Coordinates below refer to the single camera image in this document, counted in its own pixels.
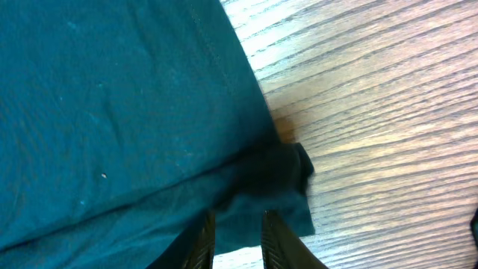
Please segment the dark navy t-shirt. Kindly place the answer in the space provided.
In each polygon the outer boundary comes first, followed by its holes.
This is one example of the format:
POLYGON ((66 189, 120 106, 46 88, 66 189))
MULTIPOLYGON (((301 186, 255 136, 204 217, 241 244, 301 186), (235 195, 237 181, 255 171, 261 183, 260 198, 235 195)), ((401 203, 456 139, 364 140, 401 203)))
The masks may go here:
POLYGON ((219 254, 311 235, 312 170, 220 2, 1 3, 3 268, 144 268, 208 210, 219 254))

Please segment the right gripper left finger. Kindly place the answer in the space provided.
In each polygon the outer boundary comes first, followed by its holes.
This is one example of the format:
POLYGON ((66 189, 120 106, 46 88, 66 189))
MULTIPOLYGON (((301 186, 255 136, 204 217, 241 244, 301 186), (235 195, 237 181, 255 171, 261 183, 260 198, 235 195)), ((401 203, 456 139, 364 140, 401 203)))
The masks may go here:
POLYGON ((215 251, 215 216, 207 211, 185 231, 182 269, 212 269, 215 251))

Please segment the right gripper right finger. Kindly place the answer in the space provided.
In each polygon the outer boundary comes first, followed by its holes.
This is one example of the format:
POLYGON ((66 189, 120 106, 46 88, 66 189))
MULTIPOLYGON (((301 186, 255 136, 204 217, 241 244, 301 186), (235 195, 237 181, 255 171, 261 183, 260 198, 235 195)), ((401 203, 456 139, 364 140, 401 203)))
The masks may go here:
POLYGON ((263 215, 261 250, 264 269, 328 269, 277 211, 265 211, 263 215))

